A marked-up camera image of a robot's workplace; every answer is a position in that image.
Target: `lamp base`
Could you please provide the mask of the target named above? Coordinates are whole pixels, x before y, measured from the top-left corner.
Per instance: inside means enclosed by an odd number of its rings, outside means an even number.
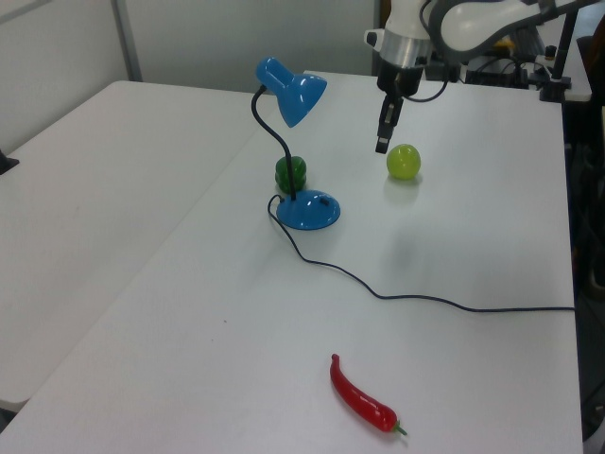
[[[277,219],[297,230],[318,230],[334,224],[340,216],[340,205],[321,191],[299,191],[296,200],[287,196],[277,206]]]

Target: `gooseneck lamp arm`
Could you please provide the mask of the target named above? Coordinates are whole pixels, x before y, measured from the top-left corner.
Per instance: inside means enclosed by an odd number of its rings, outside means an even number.
[[[294,170],[292,169],[292,155],[290,154],[290,148],[287,147],[284,139],[280,137],[280,135],[272,130],[265,121],[260,117],[258,111],[256,110],[256,103],[258,102],[258,98],[267,90],[265,85],[261,85],[258,91],[252,97],[252,115],[254,115],[254,119],[258,122],[259,125],[263,127],[265,131],[271,134],[275,140],[277,140],[282,148],[284,149],[285,154],[285,168],[287,169],[287,178],[290,183],[290,198],[295,201],[296,200],[296,188],[294,186]]]

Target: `green ball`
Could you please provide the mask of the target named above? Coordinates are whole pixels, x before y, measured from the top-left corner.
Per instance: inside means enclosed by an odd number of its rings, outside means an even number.
[[[387,169],[397,180],[411,180],[420,170],[420,154],[411,145],[398,145],[387,155]]]

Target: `blue desk lamp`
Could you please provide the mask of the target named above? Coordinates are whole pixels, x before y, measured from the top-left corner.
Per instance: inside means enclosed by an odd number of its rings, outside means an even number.
[[[262,83],[252,98],[252,114],[258,123],[277,140],[285,153],[289,195],[277,207],[277,219],[298,230],[317,230],[335,223],[340,205],[332,196],[315,190],[296,191],[292,155],[284,139],[259,116],[256,103],[267,88],[277,96],[282,118],[293,128],[306,117],[320,100],[327,82],[317,76],[294,75],[277,59],[269,57],[258,63],[256,77]]]

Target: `white wall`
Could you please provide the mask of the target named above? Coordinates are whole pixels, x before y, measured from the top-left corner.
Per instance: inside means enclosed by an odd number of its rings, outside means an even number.
[[[110,0],[52,0],[0,23],[0,149],[10,153],[120,79]]]
[[[304,69],[369,75],[376,0],[123,0],[143,81],[254,91],[272,55]]]

